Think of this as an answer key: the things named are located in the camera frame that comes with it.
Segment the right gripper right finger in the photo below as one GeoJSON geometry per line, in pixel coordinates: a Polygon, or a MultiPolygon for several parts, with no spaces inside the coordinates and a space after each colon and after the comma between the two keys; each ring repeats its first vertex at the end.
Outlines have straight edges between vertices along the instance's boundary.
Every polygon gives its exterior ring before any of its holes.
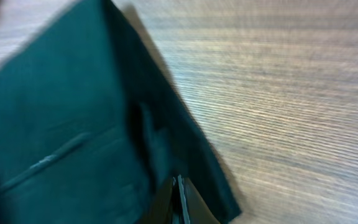
{"type": "Polygon", "coordinates": [[[185,224],[220,224],[189,178],[179,175],[178,188],[185,224]]]}

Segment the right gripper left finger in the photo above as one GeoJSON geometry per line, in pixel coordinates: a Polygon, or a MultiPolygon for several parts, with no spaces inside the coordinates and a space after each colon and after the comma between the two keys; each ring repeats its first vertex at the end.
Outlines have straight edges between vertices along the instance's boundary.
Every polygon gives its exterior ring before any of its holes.
{"type": "Polygon", "coordinates": [[[176,177],[169,177],[146,212],[138,220],[138,224],[174,224],[179,223],[179,189],[176,177]]]}

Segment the black shorts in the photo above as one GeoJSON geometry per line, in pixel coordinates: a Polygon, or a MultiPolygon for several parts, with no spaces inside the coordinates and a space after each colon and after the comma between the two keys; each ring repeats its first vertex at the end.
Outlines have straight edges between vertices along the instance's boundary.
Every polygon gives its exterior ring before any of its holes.
{"type": "Polygon", "coordinates": [[[0,223],[138,223],[169,177],[241,209],[202,130],[111,1],[80,1],[0,68],[0,223]]]}

